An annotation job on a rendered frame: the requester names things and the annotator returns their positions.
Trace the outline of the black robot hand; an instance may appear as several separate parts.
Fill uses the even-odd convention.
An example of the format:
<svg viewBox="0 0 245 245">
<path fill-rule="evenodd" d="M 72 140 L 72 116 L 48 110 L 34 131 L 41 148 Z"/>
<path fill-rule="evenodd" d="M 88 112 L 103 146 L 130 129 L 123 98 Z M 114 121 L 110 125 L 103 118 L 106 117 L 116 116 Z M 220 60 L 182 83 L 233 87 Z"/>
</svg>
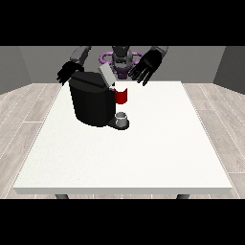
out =
<svg viewBox="0 0 245 245">
<path fill-rule="evenodd" d="M 84 68 L 79 63 L 73 61 L 67 61 L 57 73 L 57 80 L 64 85 L 67 80 L 71 78 L 71 75 L 76 71 L 83 72 Z"/>
<path fill-rule="evenodd" d="M 157 50 L 149 50 L 143 55 L 139 63 L 130 71 L 129 76 L 138 83 L 146 86 L 149 79 L 162 63 L 162 54 Z"/>
</svg>

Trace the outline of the pale grey machine lid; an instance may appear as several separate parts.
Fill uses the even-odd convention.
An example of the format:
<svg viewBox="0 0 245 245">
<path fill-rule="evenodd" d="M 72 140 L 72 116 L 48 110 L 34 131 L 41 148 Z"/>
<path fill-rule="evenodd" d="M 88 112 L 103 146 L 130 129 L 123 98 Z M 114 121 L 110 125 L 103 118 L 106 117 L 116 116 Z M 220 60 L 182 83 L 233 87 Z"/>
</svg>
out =
<svg viewBox="0 0 245 245">
<path fill-rule="evenodd" d="M 99 72 L 102 75 L 106 85 L 111 87 L 117 80 L 111 70 L 111 67 L 108 63 L 104 63 L 99 67 Z"/>
</svg>

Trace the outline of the small grey cup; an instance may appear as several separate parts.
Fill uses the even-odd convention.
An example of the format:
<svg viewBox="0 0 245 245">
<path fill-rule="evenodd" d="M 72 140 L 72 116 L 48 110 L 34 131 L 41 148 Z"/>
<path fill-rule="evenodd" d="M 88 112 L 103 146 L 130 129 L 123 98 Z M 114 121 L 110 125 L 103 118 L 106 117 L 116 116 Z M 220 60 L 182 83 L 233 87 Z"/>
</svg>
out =
<svg viewBox="0 0 245 245">
<path fill-rule="evenodd" d="M 118 127 L 124 127 L 127 124 L 127 116 L 124 112 L 118 112 L 115 115 L 115 119 L 116 119 L 116 126 Z"/>
</svg>

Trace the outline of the black coffee machine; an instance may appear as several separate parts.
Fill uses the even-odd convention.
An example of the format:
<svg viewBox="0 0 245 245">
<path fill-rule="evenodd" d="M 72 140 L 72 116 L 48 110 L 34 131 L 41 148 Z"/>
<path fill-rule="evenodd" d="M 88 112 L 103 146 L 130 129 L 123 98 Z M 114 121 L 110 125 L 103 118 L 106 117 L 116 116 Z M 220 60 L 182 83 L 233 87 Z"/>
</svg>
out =
<svg viewBox="0 0 245 245">
<path fill-rule="evenodd" d="M 114 90 L 117 89 L 109 88 L 100 73 L 77 71 L 72 74 L 69 87 L 79 121 L 90 126 L 111 126 L 118 130 L 129 127 L 128 119 L 126 126 L 116 126 L 115 115 L 118 112 Z"/>
</svg>

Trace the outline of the red pod holder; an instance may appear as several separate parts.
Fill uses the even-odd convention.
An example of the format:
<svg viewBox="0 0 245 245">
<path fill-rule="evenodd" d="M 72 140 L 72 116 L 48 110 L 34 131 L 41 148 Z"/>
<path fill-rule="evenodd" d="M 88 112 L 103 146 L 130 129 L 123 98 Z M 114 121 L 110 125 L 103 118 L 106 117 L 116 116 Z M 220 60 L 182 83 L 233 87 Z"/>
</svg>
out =
<svg viewBox="0 0 245 245">
<path fill-rule="evenodd" d="M 115 103 L 117 104 L 124 104 L 127 102 L 127 90 L 124 89 L 123 91 L 114 90 L 115 96 Z"/>
</svg>

